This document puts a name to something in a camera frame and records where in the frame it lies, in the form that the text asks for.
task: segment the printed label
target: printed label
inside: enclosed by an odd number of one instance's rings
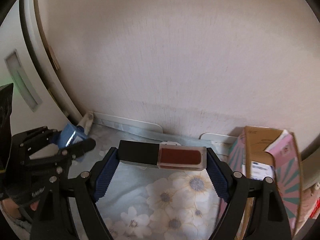
[[[273,166],[251,162],[251,179],[263,180],[265,177],[274,178]]]
[[[45,187],[38,189],[36,192],[32,192],[31,195],[32,197],[39,196],[42,192],[44,192]]]

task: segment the white baseboard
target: white baseboard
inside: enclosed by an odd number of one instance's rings
[[[141,129],[153,131],[153,132],[158,132],[158,133],[163,133],[163,129],[160,125],[155,124],[155,123],[150,123],[150,122],[143,122],[143,121],[138,121],[138,120],[133,120],[133,119],[128,119],[124,117],[119,117],[119,116],[113,116],[109,114],[101,114],[101,113],[96,113],[94,112],[94,117],[101,119],[101,120],[106,120],[110,122],[117,122],[121,124],[126,124],[134,127],[138,127]]]
[[[214,133],[204,133],[200,136],[201,140],[209,140],[218,143],[227,143],[233,144],[237,137],[228,136],[228,135],[221,135],[221,134],[214,134]]]

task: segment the cardboard box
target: cardboard box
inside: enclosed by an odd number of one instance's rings
[[[228,164],[247,178],[273,177],[286,207],[292,235],[300,213],[301,160],[293,133],[285,130],[246,126],[229,151]],[[247,228],[253,199],[248,198],[236,238],[242,239]],[[221,203],[219,215],[226,207]]]

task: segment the red liquid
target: red liquid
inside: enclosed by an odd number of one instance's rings
[[[158,162],[171,164],[197,165],[201,163],[201,153],[196,150],[180,150],[161,148]]]

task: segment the white flower pattern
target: white flower pattern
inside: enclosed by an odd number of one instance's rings
[[[164,209],[172,202],[172,197],[175,190],[172,188],[172,181],[165,178],[156,180],[154,183],[146,186],[149,195],[147,204],[152,210]]]
[[[137,216],[137,211],[134,207],[129,207],[128,213],[122,212],[121,218],[126,224],[125,232],[130,235],[135,235],[138,238],[150,236],[151,230],[147,226],[149,224],[149,216],[146,214]]]
[[[165,240],[194,239],[198,233],[191,210],[174,210],[171,206],[155,210],[150,216],[150,227],[155,233],[164,233]]]
[[[174,208],[191,208],[195,202],[205,202],[215,194],[206,170],[176,172],[169,176],[177,190],[172,198]]]
[[[125,224],[123,221],[118,221],[114,224],[112,224],[111,218],[105,218],[103,221],[114,240],[129,240],[129,238],[124,236]]]
[[[219,209],[219,198],[204,171],[184,171],[160,178],[146,187],[148,204],[153,214],[137,215],[135,207],[120,214],[122,221],[105,224],[115,240],[137,238],[164,240],[201,240],[212,234]]]

